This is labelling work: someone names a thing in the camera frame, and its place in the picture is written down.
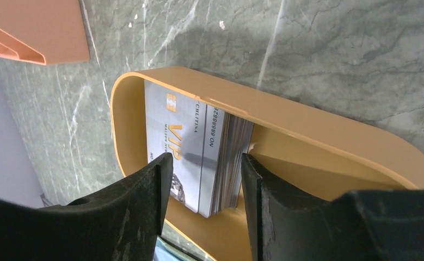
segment marble surface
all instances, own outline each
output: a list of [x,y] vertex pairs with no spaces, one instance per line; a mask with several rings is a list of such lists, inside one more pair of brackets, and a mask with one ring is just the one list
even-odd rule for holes
[[181,65],[395,133],[424,153],[424,1],[84,0],[91,61],[0,59],[53,203],[122,178],[109,95],[124,72]]

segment orange plastic piece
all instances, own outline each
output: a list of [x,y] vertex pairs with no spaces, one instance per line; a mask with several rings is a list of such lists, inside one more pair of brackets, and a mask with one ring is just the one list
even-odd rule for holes
[[0,57],[35,64],[88,61],[78,0],[0,0]]
[[[110,101],[124,176],[148,163],[144,80],[254,123],[250,151],[269,171],[325,200],[352,189],[424,189],[424,154],[382,129],[187,68],[128,72]],[[174,198],[166,220],[216,260],[251,260],[244,199],[210,218]]]

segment scratch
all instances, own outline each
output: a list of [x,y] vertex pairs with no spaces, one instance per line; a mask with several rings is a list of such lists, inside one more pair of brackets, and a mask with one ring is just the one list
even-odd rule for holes
[[178,24],[170,27],[170,31],[167,34],[167,37],[162,42],[162,45],[154,53],[154,56],[150,60],[151,63],[152,63],[152,60],[159,54],[159,52],[163,48],[165,48],[168,44],[170,44],[178,34],[183,33],[184,31],[186,31],[186,29],[188,29],[189,25],[191,24],[191,22],[196,17],[196,7],[197,7],[198,2],[199,2],[199,0],[195,0],[193,6],[191,7],[191,9],[188,12],[188,15],[186,15],[186,17],[183,18]]
[[56,192],[56,187],[54,185],[54,180],[53,180],[52,164],[50,162],[50,156],[48,155],[48,150],[47,149],[45,149],[45,155],[47,156],[48,167],[50,168],[50,171],[49,171],[49,173],[50,173],[50,180],[52,181],[54,195],[56,197],[56,201],[58,201],[58,193]]
[[95,39],[93,38],[93,33],[91,33],[90,23],[88,21],[88,12],[87,12],[87,9],[85,8],[84,0],[82,0],[82,7],[83,7],[83,14],[85,16],[85,21],[88,27],[88,34],[90,34],[91,45],[93,45],[93,50],[95,50],[96,62],[98,63],[98,67],[101,67],[100,58],[98,57],[98,51],[96,50]]
[[[63,191],[63,186],[61,186],[61,183],[58,183],[58,187],[59,187],[59,190],[61,191],[60,194],[63,196],[64,195],[64,191]],[[58,204],[65,204],[65,202],[60,202],[59,199],[57,200],[56,203],[58,203]]]
[[400,217],[400,216],[384,215],[384,213],[376,213],[371,211],[368,208],[363,208],[362,210],[365,213],[365,215],[370,216],[374,221],[380,221],[380,222],[386,222],[386,223],[409,223],[409,222],[424,221],[424,215]]
[[[15,89],[15,93],[16,93],[16,97],[18,97],[18,100],[20,100],[20,93],[18,92],[18,89],[16,87],[16,84],[13,84],[13,88]],[[20,115],[22,116],[23,119],[21,119],[22,122],[26,123],[26,117],[24,116],[24,111],[21,108],[21,103],[18,103],[18,110],[20,111]]]
[[81,157],[81,150],[79,148],[79,142],[77,140],[77,112],[81,103],[82,98],[85,96],[86,98],[88,98],[89,94],[91,92],[91,88],[90,85],[84,85],[82,86],[81,92],[79,94],[79,98],[77,100],[76,106],[74,108],[74,111],[72,113],[72,121],[71,121],[71,129],[72,129],[72,133],[71,136],[69,138],[69,147],[71,147],[71,151],[72,151],[72,139],[75,140],[76,142],[76,149],[77,149],[77,158],[79,160],[79,163],[81,166],[83,166],[82,164],[82,157]]
[[266,47],[265,57],[263,58],[263,62],[260,68],[260,75],[258,76],[258,82],[256,84],[257,89],[261,89],[261,82],[263,80],[263,77],[265,76],[265,70],[266,70],[266,65],[268,64],[268,58],[274,51],[273,48],[274,48],[274,44],[276,40],[276,35],[278,34],[279,26],[280,26],[279,21],[281,21],[282,14],[284,13],[284,1],[285,0],[281,1],[281,6],[279,7],[279,12],[278,12],[278,18],[276,19],[276,24],[274,25],[273,35],[271,36],[269,40],[268,47]]
[[[27,85],[28,85],[29,89],[31,89],[31,85],[30,85],[29,77],[28,77],[28,75],[27,75],[27,70],[26,70],[26,68],[24,68],[24,74],[26,75]],[[40,108],[39,108],[39,102],[37,101],[37,93],[36,93],[35,91],[33,91],[33,98],[34,98],[34,106],[35,106],[35,108],[36,108],[37,112],[39,112],[39,111],[40,111]],[[46,130],[46,128],[45,128],[44,121],[42,120],[42,121],[40,121],[40,123],[42,123],[42,126],[43,126],[44,131],[45,131],[45,130]]]
[[[71,126],[69,125],[69,120],[68,120],[69,118],[67,117],[67,110],[66,110],[66,107],[64,106],[63,90],[61,88],[61,83],[59,82],[58,69],[56,67],[54,69],[56,71],[56,78],[58,80],[59,93],[61,95],[61,100],[59,101],[59,103],[61,105],[62,111],[64,112],[64,117],[65,117],[65,121],[66,121],[66,124],[67,124],[67,132],[69,134],[69,137],[71,137]],[[71,147],[70,143],[69,143],[69,152],[71,153],[72,166],[74,168],[74,174],[76,175],[77,190],[80,192],[81,189],[80,189],[80,185],[79,185],[79,179],[77,178],[76,162],[74,161],[74,155],[73,155],[72,147]]]
[[130,246],[131,246],[131,242],[128,242],[127,244],[125,244],[124,252],[122,254],[122,261],[128,261],[129,260]]
[[66,166],[69,166],[69,161],[67,160],[66,156],[64,155],[63,150],[60,150],[60,151],[61,151],[61,156],[63,156],[63,161],[66,163]]
[[334,235],[332,234],[332,230],[330,229],[329,223],[327,222],[327,219],[325,219],[324,212],[322,209],[319,209],[321,212],[322,219],[324,220],[325,226],[327,226],[327,229],[329,230],[329,237],[331,241],[334,241]]
[[67,193],[67,198],[75,198],[73,196],[71,196],[71,183],[68,181],[68,179],[66,177],[64,177],[64,183],[66,183],[66,193]]
[[120,244],[120,242],[122,241],[122,238],[124,237],[125,225],[127,224],[127,221],[129,219],[130,219],[130,210],[129,209],[126,209],[125,210],[124,218],[122,219],[122,224],[120,225],[119,241],[117,241],[117,244]]

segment white vein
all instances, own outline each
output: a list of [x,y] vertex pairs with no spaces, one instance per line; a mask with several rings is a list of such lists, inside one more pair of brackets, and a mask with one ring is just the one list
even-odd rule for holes
[[175,37],[180,34],[185,32],[189,25],[192,23],[192,21],[194,20],[194,18],[196,17],[196,7],[198,4],[199,0],[195,0],[193,6],[191,7],[191,9],[189,10],[188,14],[186,15],[185,18],[181,19],[180,22],[176,25],[173,25],[170,27],[170,31],[167,34],[167,37],[165,38],[165,40],[162,42],[162,45],[160,46],[160,48],[154,53],[154,56],[152,57],[152,59],[150,60],[150,62],[152,63],[152,60],[154,60],[154,58],[159,54],[159,52],[165,48],[168,44],[170,44]]
[[[69,125],[69,118],[67,117],[67,110],[66,110],[66,107],[64,106],[63,90],[61,88],[61,83],[59,82],[58,69],[56,67],[55,67],[55,71],[56,71],[56,78],[58,80],[59,93],[60,93],[60,96],[61,96],[61,100],[59,101],[59,104],[61,106],[61,111],[64,112],[64,117],[65,117],[65,121],[66,121],[66,124],[67,124],[67,132],[69,134],[69,137],[71,137],[71,126]],[[77,187],[77,190],[80,192],[81,189],[80,189],[79,179],[77,178],[76,162],[74,161],[74,155],[73,155],[73,152],[72,152],[71,144],[69,144],[69,152],[71,153],[72,166],[74,168],[74,174],[76,175],[76,187]]]
[[79,106],[81,105],[81,101],[83,97],[88,97],[90,94],[91,88],[89,85],[83,85],[81,88],[81,92],[79,94],[79,99],[77,99],[76,106],[74,107],[74,111],[72,112],[72,121],[71,121],[71,136],[69,139],[69,145],[72,143],[72,138],[75,138],[77,132],[77,113],[79,111]]
[[145,3],[143,3],[143,68],[146,69],[146,13],[148,8]]
[[210,6],[212,5],[213,0],[210,0],[208,3],[207,14],[205,15],[205,26],[208,24],[208,15],[210,14]]
[[106,83],[105,83],[105,80],[103,80],[103,90],[105,91],[105,95],[106,95],[106,102],[108,103],[108,108],[109,108],[109,111],[110,111],[109,96],[108,96],[108,92],[106,91]]
[[[172,0],[168,0],[165,4],[164,4],[164,8],[165,8],[165,6],[168,4],[168,7],[167,7],[167,13],[166,13],[166,15],[165,15],[165,31],[167,31],[167,26],[168,26],[168,24],[167,24],[167,20],[168,20],[168,15],[169,15],[169,13],[170,13],[170,5],[171,5],[171,2],[172,2]],[[167,46],[165,47],[165,53],[164,53],[164,65],[166,65],[167,64]]]
[[127,68],[129,71],[131,71],[132,69],[130,69],[130,65],[128,64],[128,56],[125,56],[125,65],[127,65]]
[[96,46],[95,46],[95,39],[93,38],[93,34],[91,33],[90,23],[88,21],[88,12],[87,12],[87,9],[85,8],[84,0],[82,0],[82,7],[83,7],[83,14],[85,16],[85,21],[87,22],[88,33],[90,34],[91,45],[93,45],[93,50],[95,50],[96,62],[98,63],[98,67],[101,67],[100,58],[98,57],[98,51],[96,50]]
[[268,47],[266,47],[265,57],[263,58],[263,62],[260,68],[260,75],[258,76],[258,82],[256,84],[257,89],[261,88],[261,82],[263,80],[263,77],[265,76],[265,70],[266,70],[266,65],[268,64],[268,58],[269,56],[271,56],[271,54],[274,51],[276,35],[278,34],[279,27],[280,27],[279,22],[281,21],[282,15],[284,13],[284,1],[285,0],[281,1],[281,6],[279,7],[279,12],[278,12],[278,18],[276,19],[276,24],[274,25],[273,35],[271,35],[271,39],[269,40]]

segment card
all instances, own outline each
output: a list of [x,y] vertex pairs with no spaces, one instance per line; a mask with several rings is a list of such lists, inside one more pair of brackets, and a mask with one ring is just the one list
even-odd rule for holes
[[145,104],[148,161],[164,152],[172,153],[174,175],[170,194],[197,213],[206,104],[148,80]]
[[205,142],[200,181],[199,213],[208,218],[212,207],[225,111],[207,105],[205,119]]

